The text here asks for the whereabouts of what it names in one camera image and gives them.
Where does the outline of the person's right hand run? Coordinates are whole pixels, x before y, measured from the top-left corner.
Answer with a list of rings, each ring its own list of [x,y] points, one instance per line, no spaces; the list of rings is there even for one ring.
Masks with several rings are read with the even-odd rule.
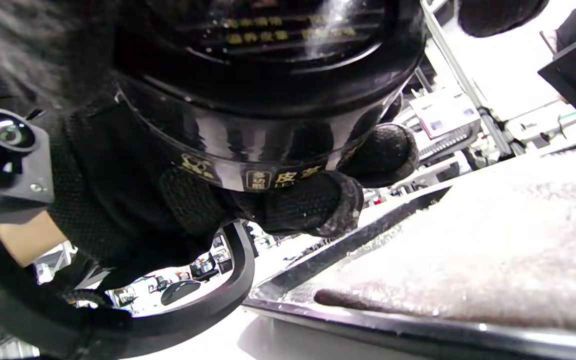
[[[0,73],[55,111],[123,73],[209,109],[318,112],[407,80],[427,12],[423,0],[0,0]]]

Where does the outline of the person's left hand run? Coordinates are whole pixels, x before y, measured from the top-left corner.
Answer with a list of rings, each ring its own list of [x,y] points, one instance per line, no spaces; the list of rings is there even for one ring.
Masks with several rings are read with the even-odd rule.
[[[110,270],[104,290],[191,264],[219,228],[238,219],[276,236],[343,236],[357,227],[363,188],[393,185],[419,162],[414,135],[382,124],[340,170],[269,193],[240,193],[191,176],[126,104],[110,98],[33,122],[49,136],[54,202],[47,212],[80,253]]]

